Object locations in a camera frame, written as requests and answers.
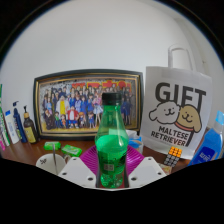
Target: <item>blue bottle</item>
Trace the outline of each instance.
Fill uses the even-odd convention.
[[[13,103],[14,107],[16,106],[17,102],[19,102],[19,101],[16,101]],[[18,137],[21,139],[21,142],[23,142],[23,143],[27,142],[27,138],[26,138],[25,132],[23,130],[23,126],[22,126],[20,115],[18,113],[17,108],[14,108],[13,117],[14,117],[14,122],[16,125],[16,131],[17,131]]]
[[[205,134],[204,141],[202,142],[200,148],[195,153],[188,166],[216,160],[219,158],[222,151],[223,125],[224,114],[221,111],[218,111],[213,128],[211,128]]]

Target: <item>pink tray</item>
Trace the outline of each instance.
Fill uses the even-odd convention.
[[[97,176],[98,174],[98,156],[96,146],[92,146],[85,151],[80,159],[86,164],[86,166]],[[144,156],[131,146],[128,146],[126,157],[126,174],[129,174],[141,163]]]

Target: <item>table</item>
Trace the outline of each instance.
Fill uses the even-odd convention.
[[[3,159],[8,159],[11,161],[21,162],[24,164],[35,166],[37,160],[41,156],[48,153],[53,153],[52,150],[44,149],[45,142],[50,142],[50,141],[53,141],[53,140],[41,139],[39,142],[35,144],[30,144],[29,142],[27,143],[18,142],[16,144],[10,144],[10,146],[6,147],[5,151],[0,149],[1,155]],[[86,150],[88,150],[91,146],[95,144],[94,141],[61,141],[61,140],[60,140],[60,143],[61,143],[61,148],[63,148],[65,145],[72,145],[72,146],[81,148],[82,153],[84,153]],[[56,150],[55,152],[56,154],[63,156],[63,153],[61,150]],[[166,158],[166,155],[156,152],[145,146],[143,148],[142,154],[145,157],[148,157],[148,156],[153,157],[157,163],[163,163]],[[174,173],[176,171],[179,171],[185,168],[189,162],[190,160],[180,159],[178,163],[176,164],[176,166],[172,168],[171,173]]]

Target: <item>green plastic bottle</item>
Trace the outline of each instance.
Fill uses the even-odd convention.
[[[129,138],[121,116],[120,93],[103,93],[103,115],[95,138],[100,180],[106,188],[118,188],[123,182]]]

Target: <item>picture frame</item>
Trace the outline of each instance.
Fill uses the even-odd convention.
[[[33,107],[38,135],[52,140],[93,140],[103,112],[102,93],[110,91],[120,92],[122,103],[126,102],[121,111],[126,129],[139,132],[143,74],[85,69],[34,79]]]

